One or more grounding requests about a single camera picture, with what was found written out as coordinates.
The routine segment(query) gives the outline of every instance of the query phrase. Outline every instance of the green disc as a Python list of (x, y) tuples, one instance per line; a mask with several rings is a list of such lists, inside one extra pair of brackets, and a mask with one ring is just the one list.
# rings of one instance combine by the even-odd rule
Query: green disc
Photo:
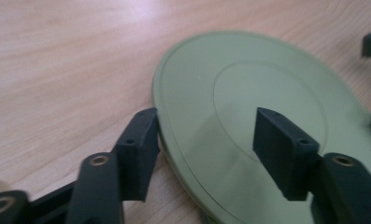
[(218, 32), (177, 44), (156, 70), (153, 101), (171, 166), (222, 223), (312, 223), (310, 195), (286, 201), (252, 151), (257, 107), (371, 172), (369, 114), (324, 64), (273, 38)]

